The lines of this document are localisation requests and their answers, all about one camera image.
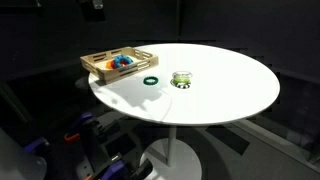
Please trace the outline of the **white table pedestal base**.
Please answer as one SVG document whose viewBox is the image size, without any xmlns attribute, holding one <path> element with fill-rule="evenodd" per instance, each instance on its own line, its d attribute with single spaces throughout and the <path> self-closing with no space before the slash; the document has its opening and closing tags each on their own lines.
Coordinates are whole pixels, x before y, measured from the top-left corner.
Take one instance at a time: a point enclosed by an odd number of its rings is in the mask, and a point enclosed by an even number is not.
<svg viewBox="0 0 320 180">
<path fill-rule="evenodd" d="M 202 167 L 196 152 L 177 139 L 177 127 L 169 128 L 167 138 L 152 142 L 143 152 L 140 163 L 149 160 L 151 173 L 143 180 L 201 180 Z"/>
</svg>

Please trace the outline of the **wooden slatted tray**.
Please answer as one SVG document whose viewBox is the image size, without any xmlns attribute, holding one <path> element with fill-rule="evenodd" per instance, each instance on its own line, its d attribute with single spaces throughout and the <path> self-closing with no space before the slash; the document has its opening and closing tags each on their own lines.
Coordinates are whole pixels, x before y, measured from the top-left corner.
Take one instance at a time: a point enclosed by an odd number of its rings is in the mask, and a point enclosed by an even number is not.
<svg viewBox="0 0 320 180">
<path fill-rule="evenodd" d="M 106 84 L 113 83 L 159 64 L 158 56 L 133 47 L 123 47 L 80 58 L 84 69 Z"/>
</svg>

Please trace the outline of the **clear cup with green contents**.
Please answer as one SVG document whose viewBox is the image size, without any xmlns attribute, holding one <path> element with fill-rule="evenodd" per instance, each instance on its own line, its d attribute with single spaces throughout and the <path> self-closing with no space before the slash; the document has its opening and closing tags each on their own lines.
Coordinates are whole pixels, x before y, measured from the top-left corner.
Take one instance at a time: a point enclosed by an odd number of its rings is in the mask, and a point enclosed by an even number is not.
<svg viewBox="0 0 320 180">
<path fill-rule="evenodd" d="M 192 74 L 188 71 L 177 71 L 174 72 L 173 75 L 173 83 L 177 84 L 190 84 Z"/>
</svg>

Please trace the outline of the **purple black clamp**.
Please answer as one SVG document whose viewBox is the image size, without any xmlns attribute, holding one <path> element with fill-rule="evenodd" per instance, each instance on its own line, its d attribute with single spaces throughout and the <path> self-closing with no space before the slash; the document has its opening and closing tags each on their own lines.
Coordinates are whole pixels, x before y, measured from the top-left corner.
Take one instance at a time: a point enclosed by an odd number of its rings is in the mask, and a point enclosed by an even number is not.
<svg viewBox="0 0 320 180">
<path fill-rule="evenodd" d="M 126 164 L 122 155 L 118 153 L 85 180 L 144 180 L 152 171 L 153 165 L 149 159 L 144 160 L 138 168 L 134 169 Z"/>
</svg>

